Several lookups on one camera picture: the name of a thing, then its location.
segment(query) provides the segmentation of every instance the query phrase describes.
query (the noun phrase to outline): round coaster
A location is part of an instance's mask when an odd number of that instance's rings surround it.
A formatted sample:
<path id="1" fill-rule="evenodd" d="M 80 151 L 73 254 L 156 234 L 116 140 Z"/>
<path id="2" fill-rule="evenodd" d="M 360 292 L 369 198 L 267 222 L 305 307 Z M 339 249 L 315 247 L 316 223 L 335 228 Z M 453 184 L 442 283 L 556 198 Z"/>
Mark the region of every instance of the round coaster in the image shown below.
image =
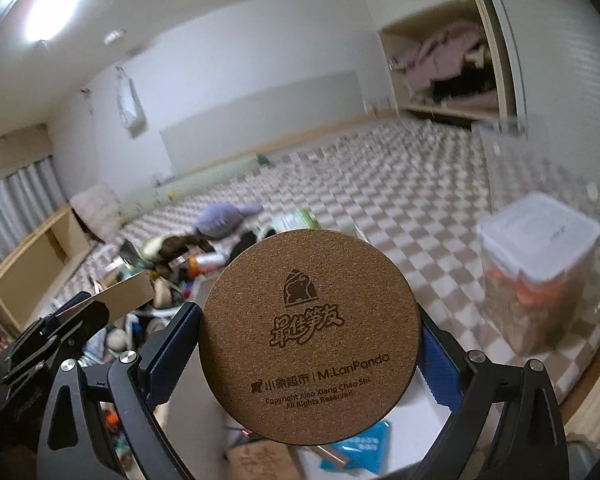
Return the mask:
<path id="1" fill-rule="evenodd" d="M 238 422 L 270 440 L 330 444 L 381 420 L 416 365 L 420 316 L 384 254 L 336 231 L 255 244 L 209 293 L 200 361 Z"/>

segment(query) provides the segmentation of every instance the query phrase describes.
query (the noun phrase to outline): blue packet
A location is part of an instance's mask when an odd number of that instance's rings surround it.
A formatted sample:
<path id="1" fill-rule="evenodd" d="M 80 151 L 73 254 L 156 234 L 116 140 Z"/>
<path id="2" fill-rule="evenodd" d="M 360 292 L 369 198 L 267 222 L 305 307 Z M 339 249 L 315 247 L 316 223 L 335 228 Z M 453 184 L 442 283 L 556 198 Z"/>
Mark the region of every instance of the blue packet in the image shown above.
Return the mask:
<path id="1" fill-rule="evenodd" d="M 331 447 L 346 455 L 351 462 L 345 470 L 367 469 L 375 474 L 380 474 L 386 446 L 389 437 L 389 423 L 381 420 L 368 430 L 352 436 L 346 440 L 335 442 Z M 325 471 L 342 471 L 326 460 L 320 462 L 320 469 Z"/>

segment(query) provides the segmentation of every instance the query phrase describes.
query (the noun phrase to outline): metal screw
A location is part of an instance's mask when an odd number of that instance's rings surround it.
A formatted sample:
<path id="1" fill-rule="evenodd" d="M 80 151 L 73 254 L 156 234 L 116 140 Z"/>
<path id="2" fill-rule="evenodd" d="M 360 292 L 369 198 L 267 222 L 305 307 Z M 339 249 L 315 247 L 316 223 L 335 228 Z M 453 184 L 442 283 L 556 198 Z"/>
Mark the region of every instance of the metal screw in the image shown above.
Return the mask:
<path id="1" fill-rule="evenodd" d="M 62 361 L 60 365 L 60 369 L 63 372 L 68 372 L 69 370 L 73 370 L 75 368 L 75 359 L 67 359 L 66 361 Z"/>
<path id="2" fill-rule="evenodd" d="M 479 350 L 471 350 L 469 352 L 469 359 L 474 363 L 483 363 L 487 358 Z"/>
<path id="3" fill-rule="evenodd" d="M 120 354 L 120 360 L 125 365 L 135 361 L 136 357 L 138 357 L 138 354 L 136 354 L 133 350 L 127 350 L 126 352 L 122 352 L 122 354 Z"/>
<path id="4" fill-rule="evenodd" d="M 544 370 L 542 361 L 538 361 L 538 359 L 531 359 L 531 361 L 529 361 L 529 367 L 535 372 L 541 372 Z"/>

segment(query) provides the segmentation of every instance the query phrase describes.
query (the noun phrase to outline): smoke detector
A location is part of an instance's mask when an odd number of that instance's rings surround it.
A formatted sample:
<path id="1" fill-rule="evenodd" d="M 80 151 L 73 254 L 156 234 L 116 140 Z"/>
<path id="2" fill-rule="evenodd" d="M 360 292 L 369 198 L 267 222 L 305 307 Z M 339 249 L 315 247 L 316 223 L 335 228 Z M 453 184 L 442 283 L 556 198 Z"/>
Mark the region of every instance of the smoke detector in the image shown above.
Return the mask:
<path id="1" fill-rule="evenodd" d="M 117 30 L 112 30 L 109 34 L 107 34 L 102 41 L 106 46 L 112 46 L 114 43 L 121 41 L 125 35 L 126 30 L 124 28 L 118 28 Z"/>

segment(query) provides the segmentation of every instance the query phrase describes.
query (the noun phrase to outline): gray curtain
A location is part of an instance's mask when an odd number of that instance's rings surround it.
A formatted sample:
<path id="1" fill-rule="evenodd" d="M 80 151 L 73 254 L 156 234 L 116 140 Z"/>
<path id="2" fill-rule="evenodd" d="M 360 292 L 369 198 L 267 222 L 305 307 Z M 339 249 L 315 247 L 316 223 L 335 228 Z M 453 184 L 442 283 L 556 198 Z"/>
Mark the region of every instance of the gray curtain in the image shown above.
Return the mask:
<path id="1" fill-rule="evenodd" d="M 53 214 L 66 198 L 51 157 L 0 181 L 0 263 L 30 232 Z"/>

